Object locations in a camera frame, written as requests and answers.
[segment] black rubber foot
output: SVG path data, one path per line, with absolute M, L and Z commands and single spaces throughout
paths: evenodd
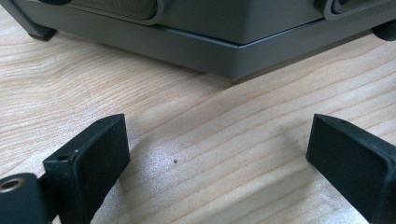
M 37 35 L 31 35 L 29 34 L 29 36 L 31 36 L 34 39 L 37 40 L 41 40 L 41 41 L 49 41 L 55 34 L 56 32 L 58 32 L 57 30 L 54 29 L 50 29 L 45 35 L 43 36 L 37 36 Z
M 396 40 L 396 20 L 388 21 L 373 28 L 373 33 L 380 39 L 387 41 Z

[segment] small hole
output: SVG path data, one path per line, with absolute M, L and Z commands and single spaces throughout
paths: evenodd
M 6 183 L 0 185 L 0 193 L 5 193 L 17 189 L 23 183 L 23 179 L 10 179 Z
M 69 159 L 69 156 L 67 155 L 61 155 L 58 157 L 58 161 L 67 161 L 67 159 Z

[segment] black plastic part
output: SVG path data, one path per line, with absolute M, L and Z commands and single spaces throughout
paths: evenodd
M 99 119 L 46 158 L 38 180 L 0 179 L 0 223 L 90 223 L 129 161 L 124 116 Z
M 315 115 L 306 157 L 369 222 L 396 222 L 395 146 L 342 119 Z
M 38 0 L 38 1 L 49 5 L 62 6 L 70 3 L 72 0 Z
M 47 175 L 40 176 L 38 182 L 43 194 L 48 220 L 53 220 L 64 208 L 63 195 L 57 185 L 51 185 L 47 179 Z
M 47 179 L 64 197 L 62 223 L 90 223 L 129 161 L 123 115 L 99 119 L 46 158 Z
M 42 35 L 42 36 L 38 36 L 38 35 L 31 35 L 29 34 L 30 37 L 37 39 L 37 40 L 41 40 L 41 41 L 49 41 L 58 31 L 55 29 L 49 29 L 47 31 L 46 34 Z
M 35 175 L 18 174 L 0 180 L 1 224 L 47 224 L 43 202 Z
M 396 20 L 386 22 L 373 28 L 373 33 L 380 39 L 387 41 L 396 40 Z

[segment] light wooden surface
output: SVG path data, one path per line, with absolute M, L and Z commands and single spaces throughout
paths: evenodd
M 1 7 L 0 27 L 0 177 L 42 175 L 125 113 L 132 162 L 92 223 L 366 223 L 304 155 L 315 113 L 396 144 L 396 43 L 367 35 L 234 82 L 65 33 L 36 41 Z

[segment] gray device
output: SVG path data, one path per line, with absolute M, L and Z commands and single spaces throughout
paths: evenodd
M 384 39 L 396 36 L 396 0 L 0 0 L 0 4 L 38 39 L 48 40 L 60 30 L 228 78 L 243 77 L 374 27 Z

